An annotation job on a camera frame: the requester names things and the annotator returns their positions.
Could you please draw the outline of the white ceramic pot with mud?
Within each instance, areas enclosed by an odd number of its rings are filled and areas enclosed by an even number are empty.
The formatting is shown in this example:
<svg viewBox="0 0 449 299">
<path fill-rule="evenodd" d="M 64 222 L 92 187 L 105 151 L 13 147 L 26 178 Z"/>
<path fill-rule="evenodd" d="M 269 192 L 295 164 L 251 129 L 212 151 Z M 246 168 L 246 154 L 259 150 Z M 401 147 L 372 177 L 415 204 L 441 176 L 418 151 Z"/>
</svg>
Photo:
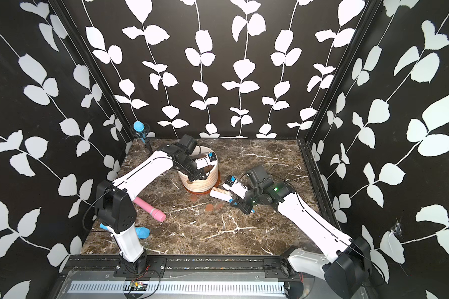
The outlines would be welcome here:
<svg viewBox="0 0 449 299">
<path fill-rule="evenodd" d="M 198 145 L 192 155 L 192 160 L 197 164 L 198 179 L 191 181 L 187 173 L 177 171 L 183 186 L 193 194 L 205 194 L 219 184 L 220 173 L 218 169 L 217 154 L 210 148 Z"/>
</svg>

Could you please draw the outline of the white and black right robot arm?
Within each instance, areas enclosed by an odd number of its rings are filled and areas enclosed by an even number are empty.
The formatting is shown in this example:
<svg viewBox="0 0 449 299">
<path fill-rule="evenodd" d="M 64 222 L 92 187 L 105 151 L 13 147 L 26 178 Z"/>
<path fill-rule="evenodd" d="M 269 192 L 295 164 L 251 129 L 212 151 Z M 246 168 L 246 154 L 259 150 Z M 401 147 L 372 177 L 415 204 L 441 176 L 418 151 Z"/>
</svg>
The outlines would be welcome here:
<svg viewBox="0 0 449 299">
<path fill-rule="evenodd" d="M 254 167 L 245 175 L 250 181 L 248 186 L 235 176 L 228 176 L 223 184 L 236 195 L 231 206 L 244 214 L 251 214 L 257 205 L 271 206 L 288 218 L 320 250 L 319 254 L 291 250 L 285 258 L 289 266 L 294 272 L 326 281 L 340 298 L 352 298 L 372 274 L 369 244 L 334 227 L 304 202 L 289 181 L 268 173 L 263 166 Z"/>
</svg>

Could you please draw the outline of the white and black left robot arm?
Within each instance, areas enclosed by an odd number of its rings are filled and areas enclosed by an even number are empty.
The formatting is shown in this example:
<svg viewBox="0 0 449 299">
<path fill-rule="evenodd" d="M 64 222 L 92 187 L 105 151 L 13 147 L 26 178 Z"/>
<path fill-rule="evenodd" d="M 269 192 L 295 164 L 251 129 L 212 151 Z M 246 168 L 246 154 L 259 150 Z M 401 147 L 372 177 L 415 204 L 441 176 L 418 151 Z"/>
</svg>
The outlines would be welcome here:
<svg viewBox="0 0 449 299">
<path fill-rule="evenodd" d="M 151 182 L 172 168 L 186 173 L 190 181 L 206 179 L 205 171 L 192 159 L 196 146 L 193 137 L 184 135 L 176 143 L 159 147 L 126 175 L 98 185 L 95 215 L 114 237 L 120 250 L 118 266 L 126 277 L 138 278 L 147 271 L 147 253 L 135 229 L 137 212 L 133 201 Z"/>
</svg>

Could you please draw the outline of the terracotta saucer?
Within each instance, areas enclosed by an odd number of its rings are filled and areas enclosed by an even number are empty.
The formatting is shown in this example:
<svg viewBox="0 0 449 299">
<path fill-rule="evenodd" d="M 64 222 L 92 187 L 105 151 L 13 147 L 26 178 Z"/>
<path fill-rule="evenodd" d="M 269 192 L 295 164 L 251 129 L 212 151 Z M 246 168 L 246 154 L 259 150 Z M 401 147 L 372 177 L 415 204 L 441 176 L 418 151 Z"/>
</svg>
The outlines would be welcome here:
<svg viewBox="0 0 449 299">
<path fill-rule="evenodd" d="M 182 184 L 182 185 L 183 185 L 183 187 L 185 188 L 185 190 L 186 190 L 187 192 L 189 192 L 190 194 L 204 195 L 204 194 L 209 194 L 209 193 L 211 192 L 212 188 L 217 188 L 217 187 L 219 187 L 220 181 L 221 181 L 221 173 L 220 173 L 220 171 L 218 171 L 218 178 L 217 178 L 216 183 L 215 183 L 212 187 L 208 188 L 207 190 L 205 190 L 205 191 L 203 191 L 203 192 L 195 192 L 195 191 L 191 191 L 191 190 L 188 189 L 184 184 Z"/>
</svg>

